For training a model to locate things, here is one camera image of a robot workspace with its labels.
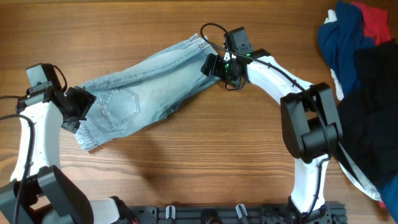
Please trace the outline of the light blue denim shorts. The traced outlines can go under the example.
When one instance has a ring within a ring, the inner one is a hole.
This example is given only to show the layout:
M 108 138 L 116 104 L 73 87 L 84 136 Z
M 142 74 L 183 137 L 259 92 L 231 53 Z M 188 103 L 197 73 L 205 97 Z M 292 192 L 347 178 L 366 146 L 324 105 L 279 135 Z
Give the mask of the light blue denim shorts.
M 81 84 L 95 95 L 75 138 L 84 151 L 124 138 L 165 119 L 187 98 L 219 79 L 201 68 L 213 47 L 198 34 L 123 71 Z

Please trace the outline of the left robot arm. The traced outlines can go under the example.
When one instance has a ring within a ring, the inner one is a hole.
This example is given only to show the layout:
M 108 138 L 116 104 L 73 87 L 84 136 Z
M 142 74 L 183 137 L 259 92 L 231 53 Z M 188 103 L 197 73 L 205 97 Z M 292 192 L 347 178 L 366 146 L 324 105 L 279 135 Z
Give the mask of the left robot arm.
M 60 131 L 77 132 L 96 97 L 60 81 L 61 70 L 39 63 L 26 70 L 30 88 L 17 97 L 21 140 L 16 168 L 1 187 L 9 223 L 137 223 L 118 197 L 89 201 L 60 169 Z

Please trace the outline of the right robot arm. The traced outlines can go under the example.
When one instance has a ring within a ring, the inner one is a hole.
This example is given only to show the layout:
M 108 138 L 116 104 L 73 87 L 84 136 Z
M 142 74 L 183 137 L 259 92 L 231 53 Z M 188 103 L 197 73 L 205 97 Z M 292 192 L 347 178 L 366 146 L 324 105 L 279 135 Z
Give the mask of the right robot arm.
M 255 50 L 245 28 L 224 31 L 223 56 L 209 54 L 201 71 L 225 83 L 229 91 L 252 83 L 280 105 L 282 137 L 295 159 L 295 180 L 287 205 L 261 209 L 267 223 L 331 223 L 335 217 L 323 196 L 326 169 L 342 138 L 331 88 L 313 85 L 280 66 L 264 49 Z

